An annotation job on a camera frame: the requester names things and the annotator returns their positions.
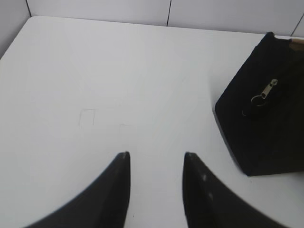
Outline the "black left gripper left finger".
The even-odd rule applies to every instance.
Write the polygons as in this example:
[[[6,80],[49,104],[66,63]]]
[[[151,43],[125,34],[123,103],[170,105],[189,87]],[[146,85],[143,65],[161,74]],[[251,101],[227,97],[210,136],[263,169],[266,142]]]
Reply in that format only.
[[[130,192],[131,158],[121,152],[83,192],[30,227],[122,228]]]

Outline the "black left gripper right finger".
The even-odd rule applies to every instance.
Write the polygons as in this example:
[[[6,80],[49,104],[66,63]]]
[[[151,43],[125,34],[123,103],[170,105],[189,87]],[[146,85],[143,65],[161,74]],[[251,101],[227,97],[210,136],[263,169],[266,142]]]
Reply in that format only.
[[[182,196],[190,228],[280,228],[243,201],[192,152],[185,153]]]

